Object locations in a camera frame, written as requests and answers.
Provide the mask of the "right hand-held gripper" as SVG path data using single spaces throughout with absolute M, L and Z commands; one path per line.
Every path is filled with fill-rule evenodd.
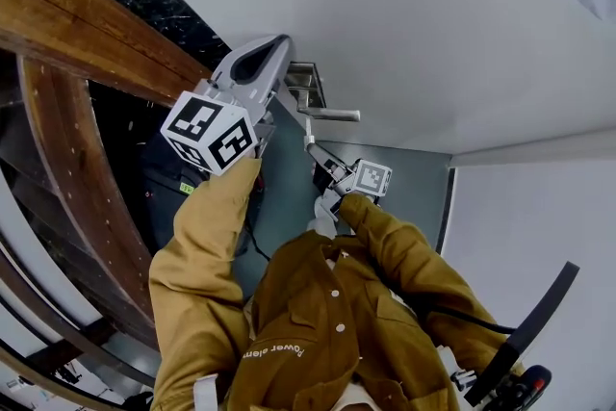
M 392 176 L 389 167 L 364 159 L 346 165 L 313 137 L 305 138 L 305 150 L 316 163 L 313 184 L 320 194 L 332 192 L 342 198 L 349 193 L 359 193 L 378 204 L 387 193 Z

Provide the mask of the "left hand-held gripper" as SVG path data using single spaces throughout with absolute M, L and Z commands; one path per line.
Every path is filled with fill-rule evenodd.
M 288 35 L 256 39 L 228 53 L 210 79 L 184 91 L 161 134 L 188 164 L 221 176 L 242 157 L 261 156 L 275 130 L 268 105 L 288 69 Z

